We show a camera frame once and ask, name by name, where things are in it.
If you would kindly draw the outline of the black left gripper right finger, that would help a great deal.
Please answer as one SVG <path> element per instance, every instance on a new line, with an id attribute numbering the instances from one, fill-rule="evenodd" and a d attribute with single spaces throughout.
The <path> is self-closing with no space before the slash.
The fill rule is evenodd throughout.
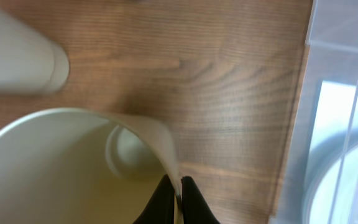
<path id="1" fill-rule="evenodd" d="M 219 224 L 193 178 L 184 176 L 181 182 L 184 224 Z"/>

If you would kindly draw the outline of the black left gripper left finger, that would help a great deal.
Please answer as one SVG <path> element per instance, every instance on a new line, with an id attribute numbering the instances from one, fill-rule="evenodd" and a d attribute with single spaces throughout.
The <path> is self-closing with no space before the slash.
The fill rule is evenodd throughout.
<path id="1" fill-rule="evenodd" d="M 164 175 L 146 207 L 134 224 L 173 224 L 175 190 L 168 175 Z"/>

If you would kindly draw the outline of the grey plate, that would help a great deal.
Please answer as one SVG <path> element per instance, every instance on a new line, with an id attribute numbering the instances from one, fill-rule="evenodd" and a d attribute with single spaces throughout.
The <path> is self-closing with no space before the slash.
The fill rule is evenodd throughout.
<path id="1" fill-rule="evenodd" d="M 302 200 L 303 223 L 349 221 L 358 181 L 358 129 L 351 133 L 343 154 L 345 138 L 343 131 L 310 150 Z"/>

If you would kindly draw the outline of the beige cup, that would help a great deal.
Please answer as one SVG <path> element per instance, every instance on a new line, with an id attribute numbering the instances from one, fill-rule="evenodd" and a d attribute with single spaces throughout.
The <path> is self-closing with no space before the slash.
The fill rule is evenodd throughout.
<path id="1" fill-rule="evenodd" d="M 0 129 L 0 223 L 134 223 L 164 175 L 183 222 L 175 143 L 145 116 L 54 108 Z"/>
<path id="2" fill-rule="evenodd" d="M 0 93 L 54 93 L 69 71 L 60 45 L 0 10 Z"/>

